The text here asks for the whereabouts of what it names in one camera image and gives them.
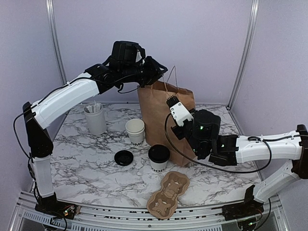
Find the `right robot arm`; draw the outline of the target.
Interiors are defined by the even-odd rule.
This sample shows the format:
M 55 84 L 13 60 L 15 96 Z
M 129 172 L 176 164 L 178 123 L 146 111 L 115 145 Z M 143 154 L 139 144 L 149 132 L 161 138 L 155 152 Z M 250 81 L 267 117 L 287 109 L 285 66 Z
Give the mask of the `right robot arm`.
M 225 205 L 225 220 L 240 219 L 263 212 L 263 204 L 277 192 L 298 180 L 308 178 L 308 130 L 297 125 L 295 131 L 271 136 L 217 135 L 212 124 L 185 121 L 172 127 L 179 139 L 186 139 L 199 160 L 208 158 L 210 168 L 227 172 L 227 166 L 245 162 L 267 160 L 267 168 L 273 159 L 285 159 L 285 164 L 265 180 L 248 187 L 244 200 Z

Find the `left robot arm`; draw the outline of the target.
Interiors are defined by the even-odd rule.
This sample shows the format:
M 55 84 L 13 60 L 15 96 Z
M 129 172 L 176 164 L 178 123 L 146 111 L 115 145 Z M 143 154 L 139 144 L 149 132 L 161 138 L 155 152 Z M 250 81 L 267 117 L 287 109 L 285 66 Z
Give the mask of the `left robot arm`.
M 73 219 L 79 206 L 57 200 L 51 177 L 53 143 L 47 127 L 79 103 L 103 94 L 113 87 L 123 89 L 125 83 L 136 82 L 140 87 L 152 85 L 167 68 L 151 56 L 139 61 L 106 60 L 86 69 L 74 80 L 54 89 L 43 99 L 23 105 L 28 146 L 28 170 L 35 183 L 35 210 L 57 218 Z

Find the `single white paper cup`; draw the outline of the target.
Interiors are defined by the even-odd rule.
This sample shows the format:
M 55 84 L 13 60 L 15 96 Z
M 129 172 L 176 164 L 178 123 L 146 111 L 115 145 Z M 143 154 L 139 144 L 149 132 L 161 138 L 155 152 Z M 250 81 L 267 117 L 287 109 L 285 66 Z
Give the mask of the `single white paper cup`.
M 165 161 L 165 162 L 162 162 L 162 163 L 157 163 L 155 161 L 150 160 L 151 169 L 155 173 L 163 172 L 167 167 L 167 163 L 168 163 L 168 161 Z

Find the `black plastic cup lid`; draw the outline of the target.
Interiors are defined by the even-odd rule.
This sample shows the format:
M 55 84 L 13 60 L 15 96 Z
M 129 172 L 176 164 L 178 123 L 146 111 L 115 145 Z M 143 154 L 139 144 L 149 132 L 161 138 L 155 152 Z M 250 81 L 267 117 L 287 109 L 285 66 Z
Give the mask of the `black plastic cup lid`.
M 133 154 L 127 150 L 121 150 L 114 156 L 115 162 L 120 166 L 128 166 L 133 161 Z

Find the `stack of white paper cups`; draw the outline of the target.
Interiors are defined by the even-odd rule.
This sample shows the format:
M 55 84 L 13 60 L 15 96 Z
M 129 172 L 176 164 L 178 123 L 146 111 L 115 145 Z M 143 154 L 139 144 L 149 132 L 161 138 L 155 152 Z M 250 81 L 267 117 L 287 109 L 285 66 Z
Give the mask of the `stack of white paper cups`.
M 125 124 L 130 142 L 134 146 L 141 146 L 144 141 L 145 123 L 141 119 L 131 119 Z

